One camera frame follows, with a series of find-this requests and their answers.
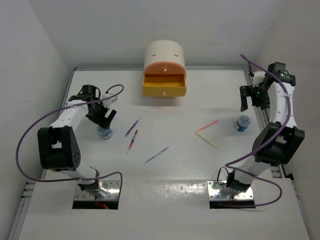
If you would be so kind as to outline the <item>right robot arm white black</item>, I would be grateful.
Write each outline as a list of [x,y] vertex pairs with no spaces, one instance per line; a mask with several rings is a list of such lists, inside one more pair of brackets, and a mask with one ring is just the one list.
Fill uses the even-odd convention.
[[293,111],[296,77],[286,72],[280,62],[270,64],[266,71],[251,74],[252,84],[241,86],[241,112],[252,106],[269,109],[269,122],[255,139],[253,154],[228,175],[226,187],[235,192],[246,192],[262,172],[270,167],[287,164],[305,138],[298,128]]

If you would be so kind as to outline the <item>blue tape roll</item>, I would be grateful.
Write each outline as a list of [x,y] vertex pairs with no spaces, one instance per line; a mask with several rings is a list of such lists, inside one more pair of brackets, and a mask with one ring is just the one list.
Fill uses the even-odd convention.
[[100,127],[99,125],[97,126],[96,131],[97,131],[98,135],[100,136],[100,138],[103,140],[108,140],[113,135],[112,130],[110,128],[105,129],[105,128]]
[[234,123],[234,128],[238,132],[244,132],[251,124],[251,118],[248,115],[240,115]]

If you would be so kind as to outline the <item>yellow highlighter pen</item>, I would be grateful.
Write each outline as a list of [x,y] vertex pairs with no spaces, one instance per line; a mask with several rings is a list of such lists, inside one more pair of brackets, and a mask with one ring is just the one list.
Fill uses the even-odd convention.
[[207,144],[211,145],[212,147],[219,149],[214,143],[210,142],[209,140],[207,140],[204,136],[202,136],[199,132],[194,132],[195,135],[197,135],[200,139],[202,139],[203,141],[205,141]]

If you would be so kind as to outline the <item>pink orange highlighter pen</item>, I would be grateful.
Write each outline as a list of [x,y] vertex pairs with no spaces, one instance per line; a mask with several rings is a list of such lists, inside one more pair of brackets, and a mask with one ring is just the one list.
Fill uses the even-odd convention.
[[199,129],[197,129],[195,132],[200,132],[200,131],[202,131],[202,130],[204,130],[204,129],[208,128],[208,127],[211,127],[212,125],[214,125],[214,124],[216,124],[216,123],[218,123],[218,122],[219,122],[219,120],[212,121],[212,122],[210,122],[210,123],[206,124],[205,126],[203,126],[203,127],[199,128]]

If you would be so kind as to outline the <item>metal base plate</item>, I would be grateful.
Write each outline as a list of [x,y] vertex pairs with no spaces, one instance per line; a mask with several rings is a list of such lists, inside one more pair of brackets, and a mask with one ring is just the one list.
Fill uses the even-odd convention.
[[103,180],[99,190],[81,190],[77,185],[74,193],[75,201],[117,201],[120,193],[119,180]]
[[253,201],[254,194],[251,187],[245,192],[240,192],[227,188],[227,180],[208,180],[207,190],[210,201],[226,202],[226,201]]

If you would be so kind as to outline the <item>red pen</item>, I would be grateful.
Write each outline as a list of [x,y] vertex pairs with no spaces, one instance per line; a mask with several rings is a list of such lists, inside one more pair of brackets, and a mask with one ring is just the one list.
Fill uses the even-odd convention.
[[137,136],[138,132],[139,132],[139,130],[136,129],[135,132],[134,132],[134,134],[133,134],[133,137],[132,137],[132,139],[131,139],[131,142],[130,142],[130,144],[129,144],[129,146],[128,146],[128,149],[127,149],[127,151],[126,151],[126,153],[125,153],[126,155],[129,154],[129,152],[130,152],[130,150],[131,150],[131,148],[132,148],[132,146],[133,146],[133,143],[134,143],[134,141],[135,141],[135,139],[136,139],[136,136]]

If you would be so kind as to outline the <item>blue pen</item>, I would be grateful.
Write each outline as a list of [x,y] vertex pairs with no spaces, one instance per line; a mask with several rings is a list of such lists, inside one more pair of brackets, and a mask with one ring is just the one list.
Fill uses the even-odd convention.
[[129,128],[129,130],[125,133],[125,137],[127,137],[130,132],[134,129],[134,127],[138,124],[138,122],[141,120],[141,116],[133,123],[133,125]]
[[165,152],[166,150],[168,150],[170,147],[167,146],[164,149],[162,149],[161,151],[159,151],[158,153],[156,153],[155,155],[153,155],[152,157],[150,157],[149,159],[147,159],[144,164],[149,163],[150,161],[152,161],[153,159],[157,158],[159,155],[161,155],[163,152]]

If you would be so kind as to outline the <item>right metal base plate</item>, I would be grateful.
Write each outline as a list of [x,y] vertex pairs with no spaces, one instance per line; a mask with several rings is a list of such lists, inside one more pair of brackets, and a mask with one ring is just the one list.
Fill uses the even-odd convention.
[[240,192],[227,188],[227,180],[208,180],[207,190],[210,201],[226,202],[226,201],[253,201],[254,194],[251,187],[245,192]]

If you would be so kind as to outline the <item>cream three-drawer storage cabinet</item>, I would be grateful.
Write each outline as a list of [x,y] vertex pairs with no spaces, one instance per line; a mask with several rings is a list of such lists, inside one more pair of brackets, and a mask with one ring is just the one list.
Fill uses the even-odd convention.
[[172,40],[157,40],[145,51],[142,93],[147,97],[183,97],[187,71],[182,46]]

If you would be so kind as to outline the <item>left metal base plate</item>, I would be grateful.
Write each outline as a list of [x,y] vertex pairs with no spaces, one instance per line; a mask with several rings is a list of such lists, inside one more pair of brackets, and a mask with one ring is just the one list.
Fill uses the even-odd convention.
[[120,193],[119,180],[103,180],[99,190],[81,190],[77,185],[74,193],[75,201],[117,201]]

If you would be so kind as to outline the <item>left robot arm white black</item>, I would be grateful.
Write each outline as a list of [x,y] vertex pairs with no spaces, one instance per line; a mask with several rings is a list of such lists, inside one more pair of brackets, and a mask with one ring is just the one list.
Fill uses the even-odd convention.
[[82,119],[87,118],[96,124],[97,133],[103,140],[111,138],[110,125],[117,113],[111,105],[117,100],[109,91],[102,94],[93,85],[83,85],[78,94],[69,98],[57,120],[37,132],[42,168],[75,178],[80,189],[94,197],[106,195],[106,188],[98,179],[99,172],[81,160],[75,131]]

